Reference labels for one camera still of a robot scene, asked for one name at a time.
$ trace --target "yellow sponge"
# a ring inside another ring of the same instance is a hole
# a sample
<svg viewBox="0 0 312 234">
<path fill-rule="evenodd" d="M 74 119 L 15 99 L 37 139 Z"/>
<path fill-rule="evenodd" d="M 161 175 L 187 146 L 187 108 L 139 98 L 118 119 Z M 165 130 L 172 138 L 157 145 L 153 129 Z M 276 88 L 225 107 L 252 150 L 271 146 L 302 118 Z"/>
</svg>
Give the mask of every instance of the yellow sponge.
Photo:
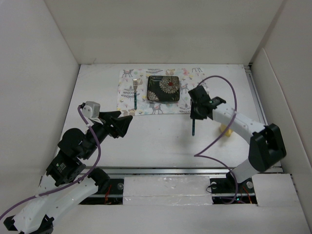
<svg viewBox="0 0 312 234">
<path fill-rule="evenodd" d="M 221 124 L 221 125 L 220 125 L 220 131 L 223 132 L 225 129 L 226 129 L 226 125 Z M 233 132 L 233 130 L 229 129 L 229 130 L 226 131 L 225 135 L 226 135 L 227 137 L 230 137 L 231 134 L 232 134 L 232 132 Z"/>
</svg>

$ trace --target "fork handle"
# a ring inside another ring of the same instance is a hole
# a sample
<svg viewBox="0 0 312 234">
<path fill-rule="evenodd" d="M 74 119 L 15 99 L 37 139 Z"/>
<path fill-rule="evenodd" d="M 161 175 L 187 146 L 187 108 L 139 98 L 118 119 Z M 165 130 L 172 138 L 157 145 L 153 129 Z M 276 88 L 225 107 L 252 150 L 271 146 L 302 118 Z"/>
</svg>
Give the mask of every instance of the fork handle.
<svg viewBox="0 0 312 234">
<path fill-rule="evenodd" d="M 135 93 L 135 110 L 137 109 L 137 93 Z"/>
</svg>

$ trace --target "screw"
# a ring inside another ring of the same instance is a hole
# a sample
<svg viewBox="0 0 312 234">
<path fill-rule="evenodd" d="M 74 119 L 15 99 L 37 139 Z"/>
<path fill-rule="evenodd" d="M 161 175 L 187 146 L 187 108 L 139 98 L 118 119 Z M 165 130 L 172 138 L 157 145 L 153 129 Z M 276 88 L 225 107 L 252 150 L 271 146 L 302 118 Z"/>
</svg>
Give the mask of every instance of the screw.
<svg viewBox="0 0 312 234">
<path fill-rule="evenodd" d="M 248 181 L 246 185 L 247 185 L 247 188 L 249 189 L 252 189 L 254 187 L 254 184 L 251 181 Z"/>
<path fill-rule="evenodd" d="M 211 182 L 211 188 L 216 189 L 216 182 Z"/>
<path fill-rule="evenodd" d="M 118 188 L 119 190 L 123 190 L 123 183 L 119 183 L 119 184 L 117 185 L 117 188 Z"/>
</svg>

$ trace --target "square plate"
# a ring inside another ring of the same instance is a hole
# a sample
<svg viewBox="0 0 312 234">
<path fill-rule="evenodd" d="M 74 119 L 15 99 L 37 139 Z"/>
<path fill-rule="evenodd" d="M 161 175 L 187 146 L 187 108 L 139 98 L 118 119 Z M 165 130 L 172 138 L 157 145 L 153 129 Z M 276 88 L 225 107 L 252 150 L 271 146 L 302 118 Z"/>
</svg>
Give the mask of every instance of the square plate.
<svg viewBox="0 0 312 234">
<path fill-rule="evenodd" d="M 176 102 L 180 100 L 179 77 L 149 76 L 147 84 L 147 99 L 149 101 Z"/>
</svg>

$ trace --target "white flower design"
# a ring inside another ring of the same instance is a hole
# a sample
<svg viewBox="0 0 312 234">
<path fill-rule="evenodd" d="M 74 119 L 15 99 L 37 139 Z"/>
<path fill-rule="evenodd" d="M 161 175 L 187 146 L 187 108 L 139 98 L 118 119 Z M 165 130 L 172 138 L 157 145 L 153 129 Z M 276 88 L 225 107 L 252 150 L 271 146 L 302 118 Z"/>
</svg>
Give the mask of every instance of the white flower design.
<svg viewBox="0 0 312 234">
<path fill-rule="evenodd" d="M 156 94 L 154 94 L 153 92 L 151 91 L 148 91 L 147 92 L 147 98 L 148 100 L 150 101 L 159 101 L 158 97 L 156 96 Z"/>
<path fill-rule="evenodd" d="M 177 77 L 164 77 L 159 82 L 162 91 L 173 94 L 180 88 L 179 79 Z"/>
</svg>

